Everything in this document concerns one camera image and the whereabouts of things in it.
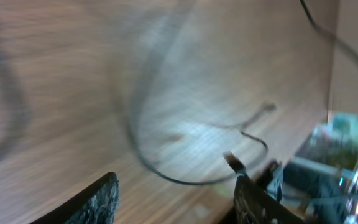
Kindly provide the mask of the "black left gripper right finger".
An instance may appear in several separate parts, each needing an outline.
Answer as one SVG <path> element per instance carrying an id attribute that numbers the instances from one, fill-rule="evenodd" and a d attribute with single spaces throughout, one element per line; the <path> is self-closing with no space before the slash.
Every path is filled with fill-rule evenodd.
<path id="1" fill-rule="evenodd" d="M 236 180 L 234 209 L 240 224 L 303 224 L 301 218 L 243 175 Z"/>

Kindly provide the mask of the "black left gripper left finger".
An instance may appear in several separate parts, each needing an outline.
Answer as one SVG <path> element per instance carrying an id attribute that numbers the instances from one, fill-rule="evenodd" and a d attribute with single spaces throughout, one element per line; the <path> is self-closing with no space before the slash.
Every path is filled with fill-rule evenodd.
<path id="1" fill-rule="evenodd" d="M 119 180 L 108 172 L 32 224 L 113 224 L 118 206 Z"/>

